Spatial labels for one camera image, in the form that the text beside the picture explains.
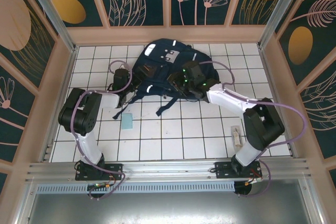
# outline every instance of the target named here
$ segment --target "white tile floor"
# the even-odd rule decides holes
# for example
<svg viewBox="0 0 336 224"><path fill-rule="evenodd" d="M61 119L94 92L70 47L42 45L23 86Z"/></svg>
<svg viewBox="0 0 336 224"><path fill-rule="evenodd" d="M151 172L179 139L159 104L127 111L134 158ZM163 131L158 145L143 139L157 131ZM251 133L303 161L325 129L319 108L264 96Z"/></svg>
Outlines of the white tile floor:
<svg viewBox="0 0 336 224"><path fill-rule="evenodd" d="M272 98L255 44L194 44L193 47L233 69L236 83L231 89L251 98ZM133 66L143 48L144 46L81 47L68 94L73 87L105 90L113 80L113 75L108 73L109 63L121 59ZM227 70L217 65L215 68L221 82L231 81ZM169 98L159 96L145 97L128 106L124 113L133 115L133 128L130 130L121 129L120 117L117 120L112 118L119 109L100 111L94 132L105 160L150 161L233 156L230 127L240 125L245 135L243 123L237 115L203 101L181 100L157 117L157 109L168 101ZM51 162L72 162L80 158L71 135L62 127L55 139ZM284 136L281 136L276 141L284 140ZM287 145L280 145L264 155L286 156L290 152Z"/></svg>

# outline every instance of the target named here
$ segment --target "metal frame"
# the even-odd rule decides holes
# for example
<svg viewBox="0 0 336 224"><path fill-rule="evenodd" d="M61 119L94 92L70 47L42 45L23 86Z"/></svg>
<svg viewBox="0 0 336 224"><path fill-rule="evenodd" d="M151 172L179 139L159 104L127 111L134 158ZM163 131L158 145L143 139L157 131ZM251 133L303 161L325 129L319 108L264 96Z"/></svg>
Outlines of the metal frame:
<svg viewBox="0 0 336 224"><path fill-rule="evenodd" d="M272 171L272 179L299 179L306 181L310 172L307 162L303 158L292 157L265 157L262 158ZM244 179L217 179L214 173L209 170L214 167L215 162L227 162L229 158L223 159L199 159L191 161L158 161L158 162L123 162L123 172L126 174L125 187L134 185L201 185L201 188L188 189L189 191L221 191L230 190L233 181ZM29 216L33 210L35 196L40 194L42 187L55 190L55 193L73 194L73 190L62 188L86 186L86 181L75 181L75 163L32 163L26 176L26 190L22 199L22 207L18 208L14 224L28 223ZM267 170L262 167L265 180L268 177ZM226 185L225 187L208 188L207 185ZM317 219L316 211L308 208L309 216Z"/></svg>
<svg viewBox="0 0 336 224"><path fill-rule="evenodd" d="M261 50L264 47L266 47L267 43L269 42L271 36L273 35L275 29L277 28L278 24L280 23L283 15L286 13L286 10L288 9L292 1L293 0L279 0L278 1L270 18L267 21L265 30L259 40L259 46Z"/></svg>
<svg viewBox="0 0 336 224"><path fill-rule="evenodd" d="M68 33L66 26L59 17L57 11L55 10L51 0L38 0L43 10L48 15L50 21L54 25L54 28L58 32L59 36L64 41L65 45L70 51L73 51L75 43L72 41L71 36Z"/></svg>
<svg viewBox="0 0 336 224"><path fill-rule="evenodd" d="M277 89L275 88L273 75L269 71L269 65L268 65L268 62L266 60L264 50L261 49L259 46L258 46L258 49L259 49L259 54L260 54L260 57L261 57L262 65L264 67L267 79L269 80L269 87L271 89L271 93L273 95L274 100L276 102L279 102L280 101L280 99L279 99L280 96L279 96L279 93L278 93ZM279 116L280 116L283 124L285 125L285 129L289 129L288 122L287 122L286 118L283 116L281 109L279 108L277 111L279 113ZM291 135L291 133L289 131L285 131L284 135L285 135L286 139L293 138L293 136ZM293 157L299 157L295 145L290 143L289 146L290 146L292 156Z"/></svg>
<svg viewBox="0 0 336 224"><path fill-rule="evenodd" d="M39 158L38 161L39 162L43 162L45 160L45 156L47 153L47 149L49 148L50 144L52 144L54 142L54 137L56 135L56 131L57 131L57 127L58 127L58 113L60 112L63 104L64 104L64 100L65 97L67 95L67 91L68 91L68 86L69 86L69 82L71 79L71 74L72 74L72 70L74 68L75 65L75 61L77 58L77 54L78 54L78 47L76 47L72 52L71 55L68 59L68 63L67 63L67 70L64 74L64 78L63 78L63 82L62 82L62 86L58 92L57 95L57 102L55 104L52 116L51 116L51 120L49 122L49 126L47 129L47 133L46 133L46 137L44 139L44 143L43 143L43 149L41 150L40 154L39 154Z"/></svg>
<svg viewBox="0 0 336 224"><path fill-rule="evenodd" d="M310 176L308 165L303 158L265 157L262 158L272 171L273 179L299 179ZM195 182L195 181L238 181L236 178L217 179L210 169L218 161L230 162L229 158L199 159L193 161L122 162L127 182ZM33 163L26 176L26 183L57 184L87 183L75 181L75 163ZM267 170L262 167L264 176Z"/></svg>
<svg viewBox="0 0 336 224"><path fill-rule="evenodd" d="M308 178L299 179L299 185L311 223L327 223L312 180Z"/></svg>

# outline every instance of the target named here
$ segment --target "grout line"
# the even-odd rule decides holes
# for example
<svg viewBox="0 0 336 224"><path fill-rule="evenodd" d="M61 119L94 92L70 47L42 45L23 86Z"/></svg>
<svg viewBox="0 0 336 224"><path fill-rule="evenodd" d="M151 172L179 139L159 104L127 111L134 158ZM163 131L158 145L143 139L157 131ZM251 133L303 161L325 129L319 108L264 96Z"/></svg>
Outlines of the grout line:
<svg viewBox="0 0 336 224"><path fill-rule="evenodd" d="M127 50L126 50L126 62L127 62L127 59L128 59L128 48L129 48L129 46L127 46Z"/></svg>
<svg viewBox="0 0 336 224"><path fill-rule="evenodd" d="M211 47L210 47L210 44L209 45L209 52L210 52L210 57L212 56L212 53L211 53Z"/></svg>
<svg viewBox="0 0 336 224"><path fill-rule="evenodd" d="M103 117L103 111L104 111L104 108L101 109L101 115L100 115L100 124L99 124L99 130L98 130L98 137L97 137L97 146L99 144L99 135L100 135L100 129L101 129L101 122L102 122L102 117Z"/></svg>
<svg viewBox="0 0 336 224"><path fill-rule="evenodd" d="M142 99L141 99L141 109L140 109L139 160L140 160L140 154L141 154L140 153L141 151L141 128L142 128Z"/></svg>
<svg viewBox="0 0 336 224"><path fill-rule="evenodd" d="M222 119L223 117L222 117L222 112L221 112L220 108L219 108L219 113L221 115L220 120L221 120L221 123L222 123L222 131L223 131L223 139L224 139L224 144L225 144L226 157L229 157L228 152L227 152L226 141L225 141L224 124L223 124L223 119Z"/></svg>
<svg viewBox="0 0 336 224"><path fill-rule="evenodd" d="M204 146L204 158L206 158L205 141L204 141L204 130L203 130L203 118L202 118L202 108L201 108L201 102L200 102L200 101L198 101L198 105L199 105L199 107L200 107L200 115L201 115L202 135L203 135L203 146Z"/></svg>
<svg viewBox="0 0 336 224"><path fill-rule="evenodd" d="M90 73L89 73L89 80L88 80L87 90L89 90L89 83L90 83L92 66L93 66L93 58L92 58L92 63L91 63L91 68L90 68Z"/></svg>
<svg viewBox="0 0 336 224"><path fill-rule="evenodd" d="M55 148L56 148L56 144L57 144L57 141L54 142L54 151L52 153L52 156L51 156L51 159L50 159L50 162L52 163L53 162L53 158L54 158L54 153L55 153Z"/></svg>
<svg viewBox="0 0 336 224"><path fill-rule="evenodd" d="M180 118L181 118L181 140L182 140L182 156L183 156L183 159L184 159L184 144L183 144L183 139L184 139L184 137L183 137L183 124L182 124L182 105L181 105L181 102L180 102L180 114L181 114L181 116L180 116Z"/></svg>
<svg viewBox="0 0 336 224"><path fill-rule="evenodd" d="M217 117L213 117L213 118L203 118L203 119L215 119L215 118L240 118L238 116L217 116ZM188 120L188 119L202 119L202 118L181 118L181 120ZM133 121L153 121L153 120L159 120L159 119L133 119ZM162 120L180 120L180 118L163 118ZM120 121L120 120L101 120L102 122L116 122L116 121Z"/></svg>
<svg viewBox="0 0 336 224"><path fill-rule="evenodd" d="M117 160L118 161L118 158L119 158L119 146L120 146L120 134L121 134L121 118L122 118L122 114L120 115L120 126L119 126L119 139L118 139L118 150L117 150Z"/></svg>
<svg viewBox="0 0 336 224"><path fill-rule="evenodd" d="M264 70L264 68L248 68L248 67L246 67L246 68L231 68L231 69L233 69L233 70L242 70L242 69L262 69L262 70ZM90 72L73 72L73 73L109 73L109 72L110 71L90 71Z"/></svg>
<svg viewBox="0 0 336 224"><path fill-rule="evenodd" d="M206 136L205 138L216 138L216 137L223 137L223 136ZM184 139L191 139L191 138L202 138L201 136L198 137L184 137ZM161 138L144 138L142 140L160 140ZM169 138L162 138L164 139L181 139L180 137L169 137ZM125 139L121 139L121 141L130 141L130 140L139 140L138 138L125 138ZM99 141L119 141L119 139L100 139ZM66 141L58 141L58 143L60 142L73 142L73 140L66 140Z"/></svg>
<svg viewBox="0 0 336 224"><path fill-rule="evenodd" d="M160 105L162 107L162 96L160 96ZM161 114L161 118L160 118L160 123L161 123L161 160L162 160L162 114Z"/></svg>
<svg viewBox="0 0 336 224"><path fill-rule="evenodd" d="M224 47L225 47L226 56L228 57L229 55L227 53L226 44L224 44Z"/></svg>
<svg viewBox="0 0 336 224"><path fill-rule="evenodd" d="M77 150L77 144L75 144L75 152L73 153L74 155L72 157L72 161L73 162L75 161L76 150Z"/></svg>
<svg viewBox="0 0 336 224"><path fill-rule="evenodd" d="M252 86L254 97L257 97L256 93L254 91L254 88L253 88L253 83L252 83L250 72L248 71L248 66L247 66L247 61L246 61L245 55L244 55L244 60L245 60L245 64L246 64L246 67L247 67L248 77L250 78L250 81L251 81L251 86Z"/></svg>
<svg viewBox="0 0 336 224"><path fill-rule="evenodd" d="M212 55L211 55L211 49L210 49L210 44L207 44L208 45L208 48L209 48L209 52L210 52L210 58L211 58L211 60L212 60Z"/></svg>
<svg viewBox="0 0 336 224"><path fill-rule="evenodd" d="M58 131L57 131L57 133L56 133L54 142L57 142L57 141L58 141L58 135L59 135L59 131L61 130L61 127L62 127L62 125L60 125L59 128L58 128Z"/></svg>

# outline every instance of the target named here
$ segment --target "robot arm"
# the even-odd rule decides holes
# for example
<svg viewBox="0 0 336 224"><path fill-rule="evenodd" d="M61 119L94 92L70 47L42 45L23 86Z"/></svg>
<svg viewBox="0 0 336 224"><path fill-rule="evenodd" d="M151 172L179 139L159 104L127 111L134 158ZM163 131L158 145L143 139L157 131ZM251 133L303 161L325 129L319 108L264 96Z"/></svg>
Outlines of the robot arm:
<svg viewBox="0 0 336 224"><path fill-rule="evenodd" d="M118 94L91 93L83 99L76 112L74 129L79 135L78 144L84 155L94 164L103 165L104 162L92 131L99 109L119 108L125 103L126 95L136 90L148 74L146 68L139 67L132 84L123 92ZM128 71L118 69L115 71L113 85L108 90L119 90L126 85L128 80ZM197 98L223 106L244 120L247 142L232 158L232 168L238 175L285 131L274 106L255 105L249 101L257 101L256 99L244 97L234 91L223 90L223 85L217 80L205 78L196 61L186 63L183 66L183 73L172 75L168 81L181 93L192 92ZM71 115L75 104L83 92L82 89L73 89L59 114L59 124L64 126L68 132L70 132ZM82 157L81 161L87 164L85 158Z"/></svg>
<svg viewBox="0 0 336 224"><path fill-rule="evenodd" d="M209 103L225 107L244 121L247 141L232 157L232 168L238 175L285 131L274 106L256 105L250 102L258 101L256 99L244 97L231 90L225 92L221 83L210 87L206 95Z"/></svg>
<svg viewBox="0 0 336 224"><path fill-rule="evenodd" d="M192 92L199 99L217 104L237 114L244 121L247 142L232 157L232 169L240 175L262 151L275 141L285 127L274 106L259 105L251 99L231 90L224 90L223 84L214 79L206 79L196 61L183 65L183 75L171 81L178 90ZM272 102L264 98L263 102Z"/></svg>

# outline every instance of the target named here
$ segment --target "black plastic housing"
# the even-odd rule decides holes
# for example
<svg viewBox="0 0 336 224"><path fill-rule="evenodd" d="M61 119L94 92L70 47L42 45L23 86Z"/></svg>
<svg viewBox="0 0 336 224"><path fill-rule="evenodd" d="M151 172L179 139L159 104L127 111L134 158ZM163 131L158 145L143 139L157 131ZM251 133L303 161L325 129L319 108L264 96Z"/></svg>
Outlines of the black plastic housing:
<svg viewBox="0 0 336 224"><path fill-rule="evenodd" d="M261 101L272 102L268 98ZM285 131L280 116L272 105L257 104L247 109L244 113L244 123L247 141L259 151L263 151Z"/></svg>
<svg viewBox="0 0 336 224"><path fill-rule="evenodd" d="M79 97L84 92L84 89L74 88L58 115L58 123L64 126L67 132L71 132L71 116ZM83 109L77 109L73 123L73 128L76 133L85 136L93 130L97 121L101 97L101 94L91 93L83 98L82 102L79 104Z"/></svg>

